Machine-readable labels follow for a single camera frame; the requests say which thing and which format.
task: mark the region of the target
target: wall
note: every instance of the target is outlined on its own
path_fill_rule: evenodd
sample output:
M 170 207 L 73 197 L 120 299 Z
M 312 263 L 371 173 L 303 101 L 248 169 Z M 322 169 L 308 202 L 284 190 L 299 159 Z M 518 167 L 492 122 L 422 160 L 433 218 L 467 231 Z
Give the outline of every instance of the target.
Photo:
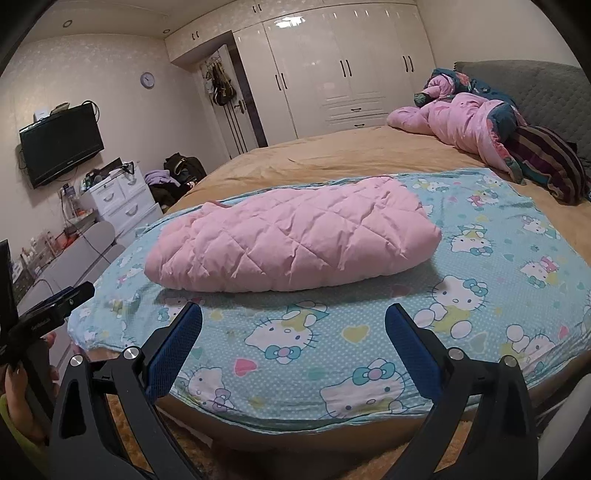
M 554 25 L 531 0 L 418 0 L 435 64 L 546 60 L 579 66 Z
M 141 86 L 143 72 L 154 74 L 153 89 Z M 105 149 L 62 181 L 33 190 L 17 165 L 19 129 L 33 122 L 37 109 L 86 99 L 100 107 Z M 211 172 L 227 160 L 211 137 L 193 76 L 170 64 L 163 40 L 101 34 L 26 44 L 0 77 L 0 239 L 9 239 L 14 255 L 42 229 L 61 232 L 57 191 L 64 180 L 117 157 L 146 172 L 181 152 Z

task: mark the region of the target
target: bag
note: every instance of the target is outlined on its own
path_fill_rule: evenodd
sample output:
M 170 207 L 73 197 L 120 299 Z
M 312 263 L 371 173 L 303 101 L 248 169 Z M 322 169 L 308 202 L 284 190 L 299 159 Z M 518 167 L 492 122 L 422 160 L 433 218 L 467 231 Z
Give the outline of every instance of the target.
M 220 63 L 215 63 L 213 65 L 212 78 L 213 102 L 216 105 L 224 106 L 236 96 L 236 90 L 230 83 L 230 79 L 226 76 Z

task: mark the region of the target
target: pink quilted jacket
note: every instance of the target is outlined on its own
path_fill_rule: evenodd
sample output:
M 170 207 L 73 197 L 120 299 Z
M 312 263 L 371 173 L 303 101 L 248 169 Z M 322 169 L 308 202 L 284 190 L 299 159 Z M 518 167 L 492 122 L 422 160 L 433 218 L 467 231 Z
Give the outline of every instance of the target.
M 305 290 L 402 272 L 440 240 L 414 193 L 373 177 L 205 203 L 162 229 L 145 274 L 189 291 Z

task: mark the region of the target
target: blue gripper pad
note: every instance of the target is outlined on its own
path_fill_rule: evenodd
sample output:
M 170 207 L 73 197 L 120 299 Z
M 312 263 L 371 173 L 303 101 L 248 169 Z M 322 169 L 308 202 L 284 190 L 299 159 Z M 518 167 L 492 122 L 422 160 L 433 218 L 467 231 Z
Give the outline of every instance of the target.
M 412 322 L 408 315 L 405 318 L 396 304 L 388 307 L 385 325 L 390 341 L 413 379 L 419 394 L 437 403 L 442 392 L 441 370 L 415 332 L 415 329 L 418 331 L 418 327 L 414 324 L 410 325 Z
M 170 392 L 201 333 L 203 315 L 199 305 L 192 304 L 184 314 L 179 313 L 174 319 L 174 324 L 174 330 L 168 335 L 148 367 L 145 394 L 152 403 Z

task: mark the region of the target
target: television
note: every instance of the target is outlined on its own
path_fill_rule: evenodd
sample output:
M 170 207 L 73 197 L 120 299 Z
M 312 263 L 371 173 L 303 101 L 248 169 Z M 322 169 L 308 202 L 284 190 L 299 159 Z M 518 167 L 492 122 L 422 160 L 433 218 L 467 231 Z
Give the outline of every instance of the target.
M 105 148 L 91 103 L 54 113 L 19 133 L 22 157 L 34 189 L 47 185 Z

